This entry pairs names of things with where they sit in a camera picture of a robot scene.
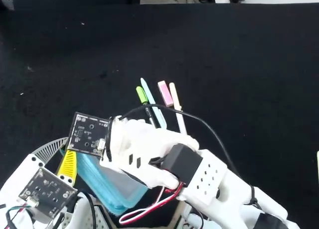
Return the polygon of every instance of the green highlighter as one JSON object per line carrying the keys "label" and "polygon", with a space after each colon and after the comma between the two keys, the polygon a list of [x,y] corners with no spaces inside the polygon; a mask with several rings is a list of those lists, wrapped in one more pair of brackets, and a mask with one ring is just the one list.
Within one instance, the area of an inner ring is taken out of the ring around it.
{"label": "green highlighter", "polygon": [[[142,87],[137,86],[137,87],[136,87],[136,92],[138,93],[138,96],[139,96],[139,98],[140,98],[140,101],[141,101],[141,103],[142,103],[143,105],[146,105],[146,104],[149,103],[149,100],[148,100],[148,98],[146,97],[146,94],[145,94],[145,92],[144,92],[144,90],[143,90]],[[152,115],[152,113],[151,113],[151,109],[150,109],[150,108],[145,108],[145,112],[146,112],[146,115],[147,115],[148,118],[149,118],[150,123],[156,128],[155,120],[154,120],[154,117],[153,117],[153,115]]]}

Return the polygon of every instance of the mounting hole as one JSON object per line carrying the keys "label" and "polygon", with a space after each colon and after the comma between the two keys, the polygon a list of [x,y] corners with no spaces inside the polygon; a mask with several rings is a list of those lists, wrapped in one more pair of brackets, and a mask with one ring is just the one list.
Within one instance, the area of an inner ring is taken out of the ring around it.
{"label": "mounting hole", "polygon": [[133,154],[130,154],[129,155],[129,164],[132,164],[132,162],[133,162]]}
{"label": "mounting hole", "polygon": [[141,166],[141,158],[137,158],[136,167],[139,168]]}

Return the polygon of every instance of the yellow comb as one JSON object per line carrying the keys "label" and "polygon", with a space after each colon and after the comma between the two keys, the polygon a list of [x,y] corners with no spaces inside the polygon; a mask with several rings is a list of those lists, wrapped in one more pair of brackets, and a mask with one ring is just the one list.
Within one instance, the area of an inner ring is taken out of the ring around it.
{"label": "yellow comb", "polygon": [[57,175],[58,177],[61,177],[61,176],[69,177],[72,180],[72,185],[74,185],[76,174],[77,174],[76,152],[66,150]]}

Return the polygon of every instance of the red and white wire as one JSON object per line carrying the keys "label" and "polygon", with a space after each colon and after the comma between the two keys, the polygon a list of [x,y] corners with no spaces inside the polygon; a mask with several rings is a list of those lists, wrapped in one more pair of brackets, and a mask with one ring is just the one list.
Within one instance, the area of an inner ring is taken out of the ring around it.
{"label": "red and white wire", "polygon": [[[163,206],[166,203],[168,203],[168,202],[172,201],[173,199],[175,199],[178,196],[179,192],[181,191],[182,187],[183,187],[183,183],[180,183],[178,188],[176,189],[176,191],[174,192],[173,195],[171,195],[171,196],[169,196],[169,197],[167,197],[167,198],[165,198],[165,199],[160,201],[160,198],[161,198],[161,196],[162,196],[162,194],[164,192],[164,187],[163,187],[154,204],[152,204],[148,208],[138,209],[138,210],[135,210],[133,212],[130,212],[130,213],[127,213],[127,214],[121,216],[120,219],[119,219],[119,223],[121,225],[127,225],[127,224],[130,224],[130,223],[136,222],[137,220],[141,219],[142,217],[144,217],[145,215],[149,214],[150,212],[156,210],[157,208],[160,208],[161,206]],[[139,214],[134,216],[134,217],[132,217],[132,218],[126,219],[127,217],[129,217],[131,215],[135,215],[136,213],[139,213]]]}

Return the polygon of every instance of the electronic chip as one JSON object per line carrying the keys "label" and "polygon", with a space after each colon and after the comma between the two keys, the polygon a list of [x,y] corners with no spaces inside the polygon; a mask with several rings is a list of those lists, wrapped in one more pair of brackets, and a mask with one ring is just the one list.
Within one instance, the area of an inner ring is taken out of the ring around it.
{"label": "electronic chip", "polygon": [[77,194],[77,190],[46,168],[40,168],[20,193],[28,205],[54,219]]}
{"label": "electronic chip", "polygon": [[102,157],[106,149],[109,120],[75,113],[67,149]]}

